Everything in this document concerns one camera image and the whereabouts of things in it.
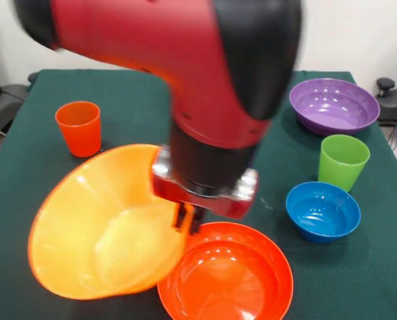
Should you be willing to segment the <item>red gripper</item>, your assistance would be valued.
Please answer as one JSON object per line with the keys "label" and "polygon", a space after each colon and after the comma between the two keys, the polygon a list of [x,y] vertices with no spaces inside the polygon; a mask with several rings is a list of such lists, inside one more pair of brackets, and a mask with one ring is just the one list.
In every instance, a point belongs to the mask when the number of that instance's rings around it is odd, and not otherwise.
{"label": "red gripper", "polygon": [[171,165],[170,149],[162,146],[158,148],[151,166],[151,181],[156,196],[179,203],[174,218],[176,230],[183,226],[187,212],[185,203],[195,206],[191,223],[191,235],[195,235],[202,224],[204,208],[231,219],[242,219],[246,216],[257,193],[258,171],[249,168],[232,189],[210,193],[177,177]]}

